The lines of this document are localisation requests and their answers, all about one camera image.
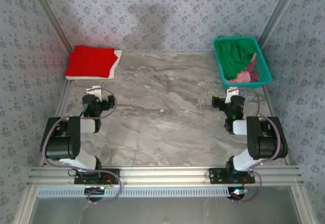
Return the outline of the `folded white t-shirt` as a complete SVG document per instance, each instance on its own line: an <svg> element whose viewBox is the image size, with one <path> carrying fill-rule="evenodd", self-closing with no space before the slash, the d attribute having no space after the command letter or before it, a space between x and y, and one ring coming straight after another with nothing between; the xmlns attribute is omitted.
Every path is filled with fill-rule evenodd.
<svg viewBox="0 0 325 224"><path fill-rule="evenodd" d="M110 68L110 73L108 77L96 77L96 76L66 76L67 80L103 80L103 79L113 79L115 70L120 62L121 56L123 51L122 50L115 50L114 54L117 56L117 60L114 62L112 67Z"/></svg>

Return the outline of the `pink t-shirt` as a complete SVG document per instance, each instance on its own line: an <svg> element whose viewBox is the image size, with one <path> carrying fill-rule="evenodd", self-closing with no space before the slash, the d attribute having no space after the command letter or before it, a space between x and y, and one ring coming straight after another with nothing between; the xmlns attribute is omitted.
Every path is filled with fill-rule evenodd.
<svg viewBox="0 0 325 224"><path fill-rule="evenodd" d="M254 53L252 56L251 62L254 60L257 61L256 56L257 56L257 53ZM235 79L227 80L227 82L228 83L250 83L250 76L249 76L248 72L246 72L244 69L237 74Z"/></svg>

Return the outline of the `aluminium side rail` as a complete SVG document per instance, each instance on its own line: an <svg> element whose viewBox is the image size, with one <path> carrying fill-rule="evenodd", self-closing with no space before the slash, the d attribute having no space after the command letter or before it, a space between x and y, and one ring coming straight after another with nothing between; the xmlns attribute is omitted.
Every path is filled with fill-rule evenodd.
<svg viewBox="0 0 325 224"><path fill-rule="evenodd" d="M59 117L61 118L62 116L65 115L66 113L66 109L67 109L67 101L68 101L68 97L69 97L69 93L70 93L70 87L71 87L71 81L70 80L66 80L64 82L61 94L60 94L60 98L55 110L55 114L54 117Z"/></svg>
<svg viewBox="0 0 325 224"><path fill-rule="evenodd" d="M270 98L270 95L269 95L269 90L268 90L267 85L263 85L263 91L264 91L264 94L265 94L265 97L266 97L266 101L267 101L268 108L269 108L271 116L276 116L274 107L273 107L272 102L271 102L271 98ZM283 161L287 166L290 165L290 161L287 158L287 156L284 158Z"/></svg>

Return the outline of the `aluminium frame leg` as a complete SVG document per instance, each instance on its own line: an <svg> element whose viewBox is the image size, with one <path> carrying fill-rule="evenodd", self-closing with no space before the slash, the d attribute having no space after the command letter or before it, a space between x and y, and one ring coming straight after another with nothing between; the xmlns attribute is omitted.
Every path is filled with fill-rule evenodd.
<svg viewBox="0 0 325 224"><path fill-rule="evenodd" d="M38 196L38 187L29 185L23 191L13 224L29 224Z"/></svg>
<svg viewBox="0 0 325 224"><path fill-rule="evenodd" d="M291 191L302 224L314 224L312 209L308 204L308 195L302 186L293 185Z"/></svg>

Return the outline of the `teal plastic basket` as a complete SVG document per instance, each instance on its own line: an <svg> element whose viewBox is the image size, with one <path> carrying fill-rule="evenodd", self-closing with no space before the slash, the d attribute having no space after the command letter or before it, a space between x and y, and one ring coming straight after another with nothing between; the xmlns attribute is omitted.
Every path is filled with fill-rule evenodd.
<svg viewBox="0 0 325 224"><path fill-rule="evenodd" d="M255 70L257 70L259 72L259 76L258 76L258 81L257 82L250 82L250 83L228 83L227 82L227 78L224 75L223 69L222 69L222 65L220 63L220 58L219 58L219 54L218 54L218 48L216 47L216 43L220 42L220 41L236 41L236 40L240 40L240 39L248 39L248 40L252 40L254 42L255 45L255 49L256 49L256 59L257 59L257 65L255 67ZM214 49L215 49L215 55L216 55L216 59L217 59L217 64L219 66L219 70L220 70L220 74L221 74L221 78L222 78L222 82L224 84L225 88L229 88L231 86L235 86L235 87L250 87L250 88L258 88L261 87L263 85L269 84L272 82L272 76L271 73L269 71L269 68L266 64L266 61L264 59L264 56L262 54L262 51L260 49L260 46L257 42L257 40L254 37L248 37L248 36L239 36L239 37L222 37L222 38L216 38L213 41L213 45L214 45Z"/></svg>

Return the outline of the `folded red t-shirt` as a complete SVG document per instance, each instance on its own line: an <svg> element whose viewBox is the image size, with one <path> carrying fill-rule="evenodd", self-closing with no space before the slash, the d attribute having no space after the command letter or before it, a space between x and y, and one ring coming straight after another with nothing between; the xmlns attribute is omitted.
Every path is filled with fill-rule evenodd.
<svg viewBox="0 0 325 224"><path fill-rule="evenodd" d="M110 70L117 59L114 48L76 46L70 53L65 75L109 78Z"/></svg>

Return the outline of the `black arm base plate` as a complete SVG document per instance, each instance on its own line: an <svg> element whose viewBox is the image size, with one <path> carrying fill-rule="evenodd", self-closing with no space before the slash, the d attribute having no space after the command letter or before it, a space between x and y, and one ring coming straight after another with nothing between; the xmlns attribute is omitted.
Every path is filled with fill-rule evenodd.
<svg viewBox="0 0 325 224"><path fill-rule="evenodd" d="M248 172L228 171L226 168L210 168L209 179L211 184L253 184L255 178Z"/></svg>
<svg viewBox="0 0 325 224"><path fill-rule="evenodd" d="M112 174L106 173L106 171L111 171L118 177L120 176L119 169L104 169L105 172L95 173L95 172L76 172L74 184L88 184L88 185L118 185L118 180Z"/></svg>

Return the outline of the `grey lower shelf panel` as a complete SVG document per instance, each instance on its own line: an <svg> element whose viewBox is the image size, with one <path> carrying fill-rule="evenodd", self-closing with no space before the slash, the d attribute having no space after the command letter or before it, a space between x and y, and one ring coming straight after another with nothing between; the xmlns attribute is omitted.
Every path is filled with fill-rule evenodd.
<svg viewBox="0 0 325 224"><path fill-rule="evenodd" d="M227 198L39 199L30 224L302 224L289 195L266 193L239 204Z"/></svg>

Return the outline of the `aluminium frame post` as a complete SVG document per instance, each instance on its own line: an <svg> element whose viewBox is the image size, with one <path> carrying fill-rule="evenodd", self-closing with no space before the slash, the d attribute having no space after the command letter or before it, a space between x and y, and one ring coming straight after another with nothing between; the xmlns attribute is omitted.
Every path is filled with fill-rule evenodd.
<svg viewBox="0 0 325 224"><path fill-rule="evenodd" d="M56 34L58 40L60 41L61 45L63 46L64 50L67 54L72 52L73 48L65 35L61 25L59 24L58 19L56 18L53 10L51 9L47 0L35 0L36 3L39 5L41 11L43 12L44 16L46 17L49 25L53 29L54 33Z"/></svg>
<svg viewBox="0 0 325 224"><path fill-rule="evenodd" d="M264 47L267 45L273 31L279 23L282 15L285 13L290 2L291 0L278 0L261 35L259 36L258 44L260 45L261 49L264 49Z"/></svg>

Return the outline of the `aluminium mounting rail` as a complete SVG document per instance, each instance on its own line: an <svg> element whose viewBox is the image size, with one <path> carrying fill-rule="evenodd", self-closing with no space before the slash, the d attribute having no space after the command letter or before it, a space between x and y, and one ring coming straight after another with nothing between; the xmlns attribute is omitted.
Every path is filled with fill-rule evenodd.
<svg viewBox="0 0 325 224"><path fill-rule="evenodd" d="M125 186L208 186L207 167L119 167L119 176ZM260 166L254 169L262 178L263 186L303 185L298 166ZM32 168L27 183L71 186L76 172L67 168L49 166Z"/></svg>

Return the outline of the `small circuit board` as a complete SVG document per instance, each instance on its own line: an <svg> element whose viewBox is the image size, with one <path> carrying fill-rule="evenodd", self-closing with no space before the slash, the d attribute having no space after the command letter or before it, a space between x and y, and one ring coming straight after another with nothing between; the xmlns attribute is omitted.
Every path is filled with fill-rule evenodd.
<svg viewBox="0 0 325 224"><path fill-rule="evenodd" d="M248 193L248 190L244 187L228 187L228 190L231 195L244 195Z"/></svg>
<svg viewBox="0 0 325 224"><path fill-rule="evenodd" d="M84 190L85 194L104 194L105 193L105 187L99 186L99 187L86 187Z"/></svg>

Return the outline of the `green t-shirt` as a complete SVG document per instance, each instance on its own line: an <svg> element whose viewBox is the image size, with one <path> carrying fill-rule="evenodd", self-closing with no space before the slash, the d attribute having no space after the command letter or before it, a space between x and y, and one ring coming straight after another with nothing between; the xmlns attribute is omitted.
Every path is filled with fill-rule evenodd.
<svg viewBox="0 0 325 224"><path fill-rule="evenodd" d="M238 73L245 70L256 53L252 40L240 39L236 41L220 41L216 43L219 60L225 77L233 80Z"/></svg>

